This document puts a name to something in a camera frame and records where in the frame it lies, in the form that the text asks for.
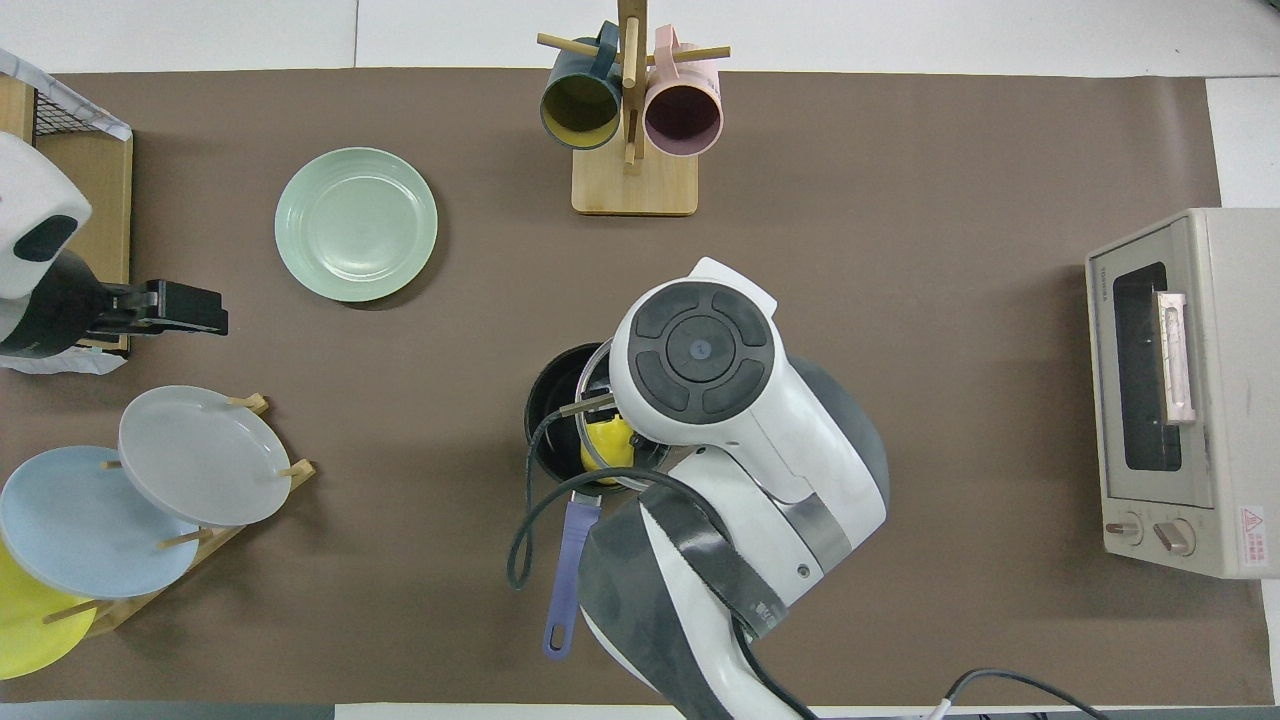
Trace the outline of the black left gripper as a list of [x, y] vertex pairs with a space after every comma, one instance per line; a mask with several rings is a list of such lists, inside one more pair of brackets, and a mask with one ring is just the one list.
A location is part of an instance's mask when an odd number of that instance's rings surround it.
[[228, 313], [221, 295], [178, 282], [143, 284], [102, 283], [76, 252], [63, 252], [32, 292], [3, 311], [1, 354], [5, 357], [44, 359], [82, 340], [111, 342], [145, 334], [143, 309], [156, 295], [150, 329], [227, 336]]

